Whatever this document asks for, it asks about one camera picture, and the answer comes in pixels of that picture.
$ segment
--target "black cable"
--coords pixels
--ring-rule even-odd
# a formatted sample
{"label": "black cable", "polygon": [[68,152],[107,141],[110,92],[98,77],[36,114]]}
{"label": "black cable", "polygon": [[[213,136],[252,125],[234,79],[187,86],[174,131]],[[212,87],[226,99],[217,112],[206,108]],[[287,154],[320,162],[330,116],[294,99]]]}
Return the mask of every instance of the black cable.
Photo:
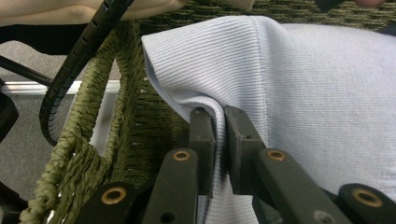
{"label": "black cable", "polygon": [[55,146],[59,138],[56,136],[54,121],[62,99],[133,1],[105,0],[82,32],[55,79],[50,83],[41,105],[39,118],[41,131],[51,145]]}

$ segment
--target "ribbed fabric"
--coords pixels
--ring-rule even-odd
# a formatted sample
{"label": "ribbed fabric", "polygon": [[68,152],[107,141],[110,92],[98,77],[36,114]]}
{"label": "ribbed fabric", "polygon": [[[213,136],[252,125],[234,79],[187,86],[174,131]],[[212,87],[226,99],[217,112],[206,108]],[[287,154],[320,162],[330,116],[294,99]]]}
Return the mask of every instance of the ribbed fabric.
{"label": "ribbed fabric", "polygon": [[358,182],[396,200],[396,38],[345,27],[224,17],[143,37],[148,78],[184,119],[216,119],[214,198],[205,223],[257,223],[225,170],[224,105],[247,111],[268,147],[288,151],[334,193]]}

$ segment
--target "woven rope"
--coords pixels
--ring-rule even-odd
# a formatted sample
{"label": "woven rope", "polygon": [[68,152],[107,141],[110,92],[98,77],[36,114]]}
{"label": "woven rope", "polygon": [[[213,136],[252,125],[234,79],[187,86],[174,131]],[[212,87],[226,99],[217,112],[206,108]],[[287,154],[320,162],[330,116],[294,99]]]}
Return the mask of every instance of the woven rope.
{"label": "woven rope", "polygon": [[[197,0],[178,12],[139,23],[123,22],[90,61],[62,137],[37,181],[35,198],[21,214],[22,223],[42,223],[51,210],[56,212],[50,223],[73,223],[80,207],[102,184],[121,180],[140,186],[154,177],[164,154],[188,125],[145,78],[140,36],[240,14],[376,30],[396,22],[396,4],[363,9],[346,2],[324,14],[312,0],[258,0],[246,13],[217,1]],[[100,157],[89,142],[115,58],[122,74],[120,91],[106,152]]]}

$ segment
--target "gray floor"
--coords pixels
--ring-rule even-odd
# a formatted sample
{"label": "gray floor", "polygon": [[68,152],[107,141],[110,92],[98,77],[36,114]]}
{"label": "gray floor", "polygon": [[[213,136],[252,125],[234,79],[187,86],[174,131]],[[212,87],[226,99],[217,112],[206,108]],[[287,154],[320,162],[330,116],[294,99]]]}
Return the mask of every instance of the gray floor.
{"label": "gray floor", "polygon": [[[28,66],[50,77],[54,77],[62,65],[64,56],[49,56],[36,52],[18,42],[0,45],[0,55]],[[110,78],[118,79],[117,67]],[[0,68],[4,81],[25,81]],[[51,146],[41,134],[38,113],[43,95],[10,95],[20,116],[5,140],[0,144],[0,181],[16,190],[24,199],[33,197],[35,182],[49,160]],[[64,123],[73,95],[68,95],[59,112],[59,123]]]}

